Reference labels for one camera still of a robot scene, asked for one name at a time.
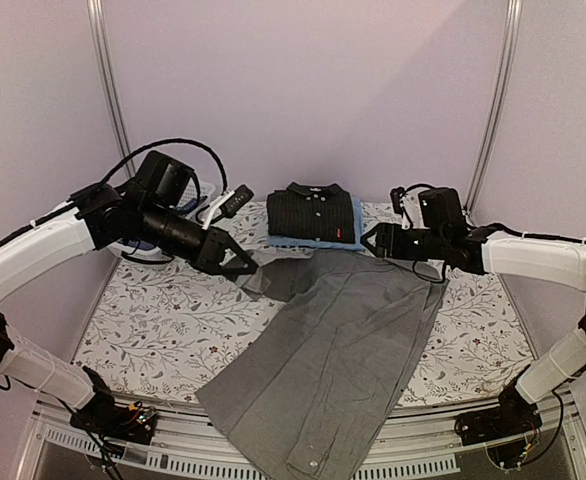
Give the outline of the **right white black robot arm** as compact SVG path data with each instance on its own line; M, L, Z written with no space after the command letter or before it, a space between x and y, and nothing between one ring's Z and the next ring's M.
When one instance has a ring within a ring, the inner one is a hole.
M402 223L379 223L364 233L362 245L379 258L439 260L466 273L514 275L571 287L586 295L586 239L515 231L501 223L471 226L458 192L450 187L418 185L422 223L416 225L404 205L409 190L390 193ZM586 369L586 304L577 327L523 370L499 395L501 406L490 427L510 436L525 424L528 407Z

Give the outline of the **grey long sleeve shirt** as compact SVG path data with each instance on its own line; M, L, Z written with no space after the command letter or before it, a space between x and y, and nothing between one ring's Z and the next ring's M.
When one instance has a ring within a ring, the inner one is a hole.
M239 278L281 303L196 394L213 426L272 479L348 479L406 389L446 287L433 268L318 250Z

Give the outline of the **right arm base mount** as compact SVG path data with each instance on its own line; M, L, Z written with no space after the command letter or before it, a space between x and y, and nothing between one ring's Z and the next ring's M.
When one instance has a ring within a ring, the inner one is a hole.
M542 426L536 403L528 403L512 380L498 395L496 407L469 411L455 419L454 431L464 446L534 432Z

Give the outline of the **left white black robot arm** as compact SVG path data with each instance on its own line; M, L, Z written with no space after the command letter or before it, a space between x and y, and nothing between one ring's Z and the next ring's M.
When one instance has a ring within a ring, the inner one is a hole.
M162 152L165 145L188 145L221 161L214 150L196 140L169 138L144 145L117 163L122 168L144 157L132 178L114 187L107 173L69 196L50 213L0 240L0 303L15 291L57 266L102 250L119 240L140 240L185 260L210 276L239 276L257 265L230 234L207 217L187 220L176 206L197 176L188 165ZM121 426L121 412L102 378L54 356L11 331L0 313L0 375L57 398L101 434Z

